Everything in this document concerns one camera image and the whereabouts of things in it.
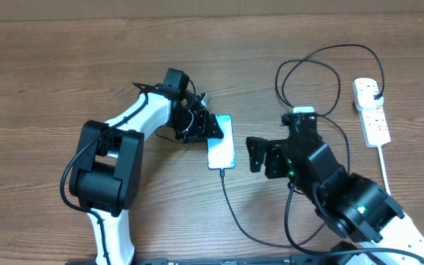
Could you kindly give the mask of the blue screen smartphone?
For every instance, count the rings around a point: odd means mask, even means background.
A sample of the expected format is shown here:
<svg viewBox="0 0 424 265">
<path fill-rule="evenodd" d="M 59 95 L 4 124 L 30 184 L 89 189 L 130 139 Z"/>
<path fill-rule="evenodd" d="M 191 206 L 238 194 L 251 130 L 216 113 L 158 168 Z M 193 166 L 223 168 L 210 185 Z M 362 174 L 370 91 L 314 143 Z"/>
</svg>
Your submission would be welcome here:
<svg viewBox="0 0 424 265">
<path fill-rule="evenodd" d="M 230 115 L 218 115 L 216 119 L 223 138 L 208 139 L 208 168 L 232 169 L 236 166 L 232 118 Z"/>
</svg>

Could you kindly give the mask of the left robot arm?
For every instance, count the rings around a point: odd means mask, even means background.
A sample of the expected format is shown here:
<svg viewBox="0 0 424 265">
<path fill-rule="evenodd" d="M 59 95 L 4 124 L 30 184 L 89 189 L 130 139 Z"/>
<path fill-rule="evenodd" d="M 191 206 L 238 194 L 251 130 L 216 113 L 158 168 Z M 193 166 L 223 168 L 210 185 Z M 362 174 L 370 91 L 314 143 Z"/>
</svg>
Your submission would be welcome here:
<svg viewBox="0 0 424 265">
<path fill-rule="evenodd" d="M 97 248 L 91 264 L 135 262 L 128 217 L 141 182 L 144 143 L 151 134 L 170 127 L 184 144 L 224 137 L 217 116 L 207 109 L 209 94 L 190 91 L 193 84 L 184 71 L 169 68 L 161 83 L 134 82 L 138 99 L 122 114 L 82 126 L 77 151 L 60 180 L 60 196 L 91 221 Z"/>
</svg>

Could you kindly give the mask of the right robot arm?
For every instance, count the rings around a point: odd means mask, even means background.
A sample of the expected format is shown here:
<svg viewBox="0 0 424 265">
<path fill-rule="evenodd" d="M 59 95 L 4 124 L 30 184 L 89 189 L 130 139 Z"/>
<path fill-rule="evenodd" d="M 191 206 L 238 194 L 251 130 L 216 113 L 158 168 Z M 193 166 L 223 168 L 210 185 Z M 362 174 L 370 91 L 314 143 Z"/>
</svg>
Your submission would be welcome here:
<svg viewBox="0 0 424 265">
<path fill-rule="evenodd" d="M 315 112 L 286 113 L 287 138 L 246 139 L 251 172 L 265 171 L 269 179 L 289 179 L 291 199 L 303 193 L 317 216 L 343 239 L 358 244 L 353 249 L 310 250 L 294 241 L 289 217 L 285 234 L 296 250 L 325 261 L 343 262 L 373 254 L 385 264 L 424 264 L 424 238 L 403 207 L 375 181 L 349 173 L 317 131 Z"/>
</svg>

